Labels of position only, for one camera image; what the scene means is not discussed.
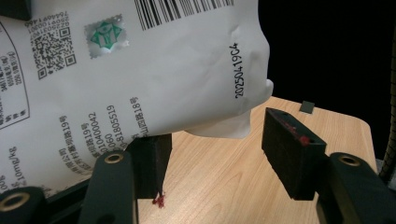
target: white plastic bag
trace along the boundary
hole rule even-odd
[[[258,1],[34,0],[0,16],[0,192],[50,196],[136,137],[240,138],[265,102]]]

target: barcode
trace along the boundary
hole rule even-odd
[[[134,0],[143,30],[221,7],[233,0]]]

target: red marking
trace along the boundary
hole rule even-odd
[[[165,195],[160,193],[158,195],[158,198],[152,200],[152,204],[158,204],[159,208],[163,208],[163,207],[165,207],[164,198],[165,198]]]
[[[293,134],[297,134],[296,132],[296,127],[291,126],[289,123],[287,123],[285,120],[282,120],[285,124],[285,126],[289,129],[289,131]]]
[[[309,138],[307,136],[303,135],[303,136],[300,137],[299,140],[300,140],[301,144],[303,145],[303,147],[309,146],[310,140],[309,140]]]

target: black cable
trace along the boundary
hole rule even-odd
[[[388,186],[396,167],[396,23],[393,30],[392,60],[390,73],[390,133],[379,177]]]

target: green logo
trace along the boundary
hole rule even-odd
[[[120,27],[104,21],[95,29],[95,33],[91,37],[91,41],[99,45],[100,48],[111,49],[111,47],[117,43],[117,38],[121,31],[122,29]]]

